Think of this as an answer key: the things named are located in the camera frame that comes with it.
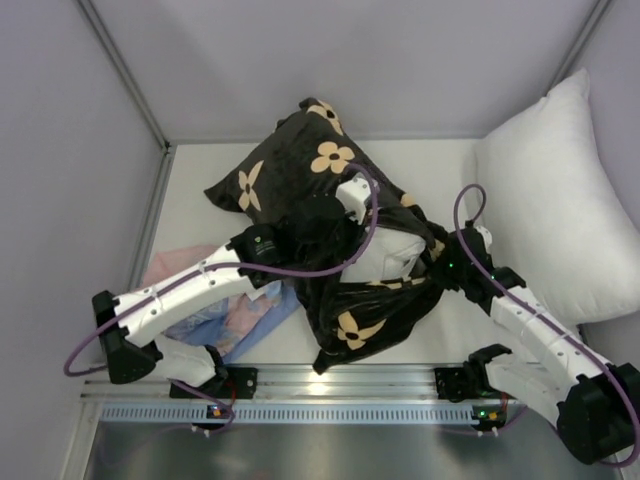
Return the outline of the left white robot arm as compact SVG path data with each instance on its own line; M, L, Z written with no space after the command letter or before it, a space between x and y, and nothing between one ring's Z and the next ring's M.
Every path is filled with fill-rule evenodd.
M368 242L348 235L360 233L366 216L376 213L377 202L370 195L311 198L282 221L247 228L206 259L158 284L119 296L108 291L95 295L92 304L110 382L129 384L155 373L183 389L208 386L223 374L219 353L173 340L166 330L218 301L257 293L274 281L342 272L353 258L310 271L303 256L330 234L356 245L362 255Z

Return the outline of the right aluminium frame post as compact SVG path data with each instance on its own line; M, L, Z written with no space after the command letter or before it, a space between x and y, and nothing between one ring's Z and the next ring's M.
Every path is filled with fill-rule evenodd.
M616 3L616 0L596 0L593 2L576 35L562 56L553 76L545 87L544 93L548 93L571 75L571 72L584 56L600 25Z

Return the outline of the black floral pillowcase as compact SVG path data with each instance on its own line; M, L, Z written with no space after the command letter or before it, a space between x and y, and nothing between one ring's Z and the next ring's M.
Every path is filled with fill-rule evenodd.
M432 263L448 233L431 222L412 197L396 186L347 135L336 111L308 98L222 180L205 189L216 207L243 213L255 224L276 224L312 197L335 196L337 187L366 170L377 187L378 222L364 221L365 236L377 226L419 235L426 248L412 271L393 280L342 283L341 273L292 279L320 351L317 374L365 359L404 340L430 313L443 289Z

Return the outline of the pink cloth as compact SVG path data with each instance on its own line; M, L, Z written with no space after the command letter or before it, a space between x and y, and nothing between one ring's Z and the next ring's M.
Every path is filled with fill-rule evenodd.
M151 258L140 287L157 284L206 259L217 249L216 245L197 245L158 252Z

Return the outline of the blue patterned cloth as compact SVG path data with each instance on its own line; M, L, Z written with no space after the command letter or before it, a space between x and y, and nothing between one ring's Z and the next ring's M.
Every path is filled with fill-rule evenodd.
M298 307L294 289L273 282L260 295L225 298L169 327L164 335L193 346L214 347L227 362L256 346Z

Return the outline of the left aluminium frame post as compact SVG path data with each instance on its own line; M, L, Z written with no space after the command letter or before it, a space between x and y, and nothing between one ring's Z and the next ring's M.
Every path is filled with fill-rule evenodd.
M75 0L74 4L79 9L89 29L100 44L101 49L140 114L155 143L163 152L168 151L171 148L171 143L160 127L149 102L143 94L139 83L135 79L121 49L118 47L95 3L90 0Z

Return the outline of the large white pillow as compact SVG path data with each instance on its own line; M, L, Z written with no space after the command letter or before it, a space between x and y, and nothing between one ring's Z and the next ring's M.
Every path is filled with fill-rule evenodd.
M639 310L639 232L599 159L581 69L475 147L492 253L567 325Z

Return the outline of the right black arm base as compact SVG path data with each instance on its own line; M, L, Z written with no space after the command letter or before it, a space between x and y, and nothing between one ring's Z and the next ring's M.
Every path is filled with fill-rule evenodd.
M435 368L438 398L452 403L480 398L495 399L498 390L490 385L486 366L496 357L511 353L512 350L504 345L492 344L471 353L459 366Z

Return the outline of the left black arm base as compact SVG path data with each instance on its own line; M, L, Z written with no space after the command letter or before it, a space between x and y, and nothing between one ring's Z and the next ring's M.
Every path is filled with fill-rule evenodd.
M194 387L194 390L219 400L251 400L256 392L258 372L253 367L227 366L222 374L218 373L202 386Z

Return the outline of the aluminium frame post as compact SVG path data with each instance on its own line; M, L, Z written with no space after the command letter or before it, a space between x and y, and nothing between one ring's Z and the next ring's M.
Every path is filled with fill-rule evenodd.
M571 72L584 56L600 25L616 3L616 0L596 0L593 2L576 35L562 56L553 76L545 87L544 93L548 93L571 75Z
M160 127L149 102L143 94L139 83L135 79L121 49L118 47L95 3L90 0L75 0L74 4L79 9L89 29L100 44L101 49L140 114L155 143L163 152L168 151L171 148L171 143Z

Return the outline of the aluminium mounting rail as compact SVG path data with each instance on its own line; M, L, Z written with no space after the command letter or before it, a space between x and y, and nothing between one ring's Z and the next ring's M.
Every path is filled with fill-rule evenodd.
M431 401L438 398L434 369L455 365L354 364L322 375L308 365L262 364L254 398L246 401L310 402L390 400Z

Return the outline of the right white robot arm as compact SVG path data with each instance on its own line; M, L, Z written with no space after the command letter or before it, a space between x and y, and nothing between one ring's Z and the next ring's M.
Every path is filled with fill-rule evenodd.
M489 232L472 222L449 234L431 274L461 291L518 344L471 353L458 369L438 369L441 398L461 401L504 394L536 412L567 450L590 465L630 449L639 456L639 372L587 347L536 299L509 267L496 267Z

